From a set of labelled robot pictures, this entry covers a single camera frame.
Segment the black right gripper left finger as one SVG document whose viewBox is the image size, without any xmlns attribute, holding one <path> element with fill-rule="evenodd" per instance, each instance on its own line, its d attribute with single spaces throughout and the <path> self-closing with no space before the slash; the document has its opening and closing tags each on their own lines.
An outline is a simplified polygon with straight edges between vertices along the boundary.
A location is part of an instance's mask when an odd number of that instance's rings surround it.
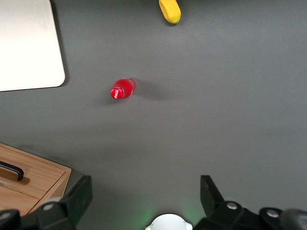
<svg viewBox="0 0 307 230">
<path fill-rule="evenodd" d="M 24 216 L 17 209 L 0 212 L 2 230 L 75 230 L 93 199 L 92 178 L 82 176 L 59 200 L 50 199 Z"/>
</svg>

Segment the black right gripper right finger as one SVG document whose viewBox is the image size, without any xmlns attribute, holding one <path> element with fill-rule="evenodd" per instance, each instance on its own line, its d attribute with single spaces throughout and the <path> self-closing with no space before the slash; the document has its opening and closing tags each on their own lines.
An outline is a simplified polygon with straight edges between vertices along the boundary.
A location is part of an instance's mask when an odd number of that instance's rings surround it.
<svg viewBox="0 0 307 230">
<path fill-rule="evenodd" d="M 200 200 L 205 213 L 195 230 L 305 230 L 307 212 L 263 207 L 258 214 L 234 201 L 226 201 L 211 176 L 200 179 Z"/>
</svg>

